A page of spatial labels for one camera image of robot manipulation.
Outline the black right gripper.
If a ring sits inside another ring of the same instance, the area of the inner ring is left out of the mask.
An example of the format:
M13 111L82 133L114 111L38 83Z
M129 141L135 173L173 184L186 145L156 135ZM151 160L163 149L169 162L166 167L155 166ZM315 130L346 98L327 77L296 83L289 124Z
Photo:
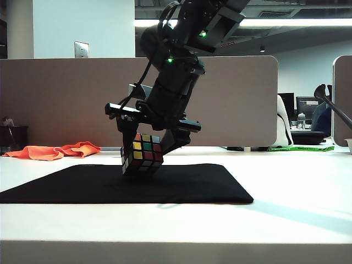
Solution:
M129 93L120 103L107 103L105 114L116 119L123 147L130 148L140 124L150 125L156 131L166 130L161 141L164 155L189 144L190 132L201 130L201 124L185 114L193 85L193 81L187 83L183 93L163 87L158 81L153 87L135 82L129 85Z

